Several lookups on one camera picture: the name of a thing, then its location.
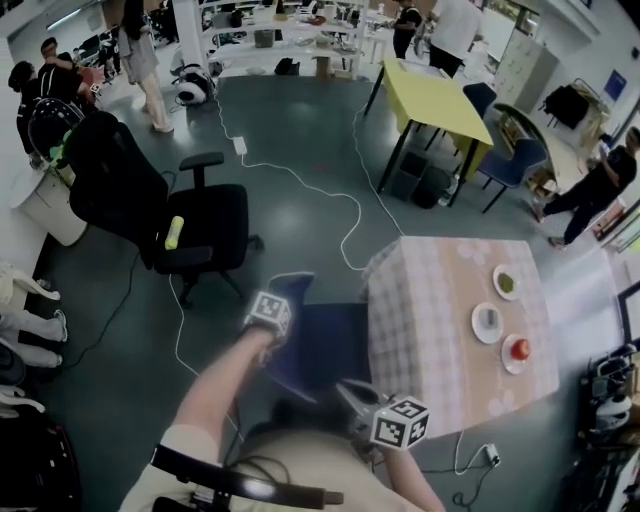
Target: plate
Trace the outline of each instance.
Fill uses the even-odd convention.
[[[502,288],[500,288],[500,285],[498,284],[498,276],[500,274],[507,274],[511,279],[513,279],[514,286],[511,293],[507,293]],[[498,295],[500,295],[500,297],[502,297],[503,299],[505,300],[518,299],[518,281],[515,277],[513,277],[513,271],[511,270],[511,267],[509,267],[508,265],[498,265],[495,268],[495,270],[493,271],[493,286],[498,292]]]
[[[511,356],[511,348],[515,342],[520,339],[523,339],[523,336],[519,334],[509,334],[502,344],[502,363],[505,369],[512,375],[520,375],[529,364],[529,359],[531,359],[531,355],[529,355],[529,359],[526,361],[518,361]]]
[[[498,315],[498,325],[493,329],[487,329],[482,323],[480,316],[482,311],[485,309],[493,309]],[[482,302],[478,304],[471,313],[471,328],[473,329],[473,333],[482,343],[492,345],[500,340],[502,332],[504,331],[504,320],[502,318],[502,314],[493,304],[489,302]]]

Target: cabinet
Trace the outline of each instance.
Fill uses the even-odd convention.
[[[498,101],[531,112],[557,65],[549,50],[514,30],[496,72]]]

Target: trash can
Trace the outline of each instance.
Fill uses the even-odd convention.
[[[407,153],[402,159],[391,184],[391,195],[401,201],[408,201],[420,183],[427,161],[415,153]]]
[[[420,208],[430,209],[438,204],[447,188],[451,186],[451,176],[442,169],[429,167],[422,175],[418,186],[414,189],[411,199]]]

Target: pink checkered tablecloth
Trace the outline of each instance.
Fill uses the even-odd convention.
[[[510,266],[519,299],[502,299],[493,271]],[[402,237],[363,273],[369,362],[380,391],[412,395],[431,410],[428,437],[514,411],[558,389],[558,367],[540,277],[526,242]],[[484,345],[471,328],[481,302],[504,318],[504,336]],[[520,375],[502,364],[509,334],[531,344]]]

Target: red fruit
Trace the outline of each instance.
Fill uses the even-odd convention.
[[[531,346],[527,340],[518,340],[511,347],[511,357],[516,361],[526,361],[531,354]]]

